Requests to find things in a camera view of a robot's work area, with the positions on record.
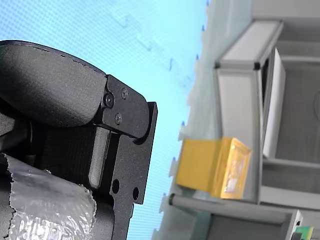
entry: silver duct tape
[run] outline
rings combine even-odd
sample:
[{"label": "silver duct tape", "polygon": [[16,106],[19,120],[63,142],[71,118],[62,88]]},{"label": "silver duct tape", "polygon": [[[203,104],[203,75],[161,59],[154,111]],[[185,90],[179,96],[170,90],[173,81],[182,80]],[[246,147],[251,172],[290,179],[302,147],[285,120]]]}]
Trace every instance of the silver duct tape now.
[{"label": "silver duct tape", "polygon": [[89,240],[96,202],[91,192],[6,156],[15,210],[9,240]]}]

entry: light blue foam mat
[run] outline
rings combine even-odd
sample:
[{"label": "light blue foam mat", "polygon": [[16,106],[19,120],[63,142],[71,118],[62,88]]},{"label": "light blue foam mat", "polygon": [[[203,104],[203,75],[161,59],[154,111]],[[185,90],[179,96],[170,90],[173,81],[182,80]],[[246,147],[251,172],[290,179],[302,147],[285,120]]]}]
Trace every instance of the light blue foam mat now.
[{"label": "light blue foam mat", "polygon": [[150,240],[169,191],[178,134],[202,49],[206,0],[0,0],[0,40],[24,40],[77,56],[156,101],[158,120],[143,205],[129,240]]}]

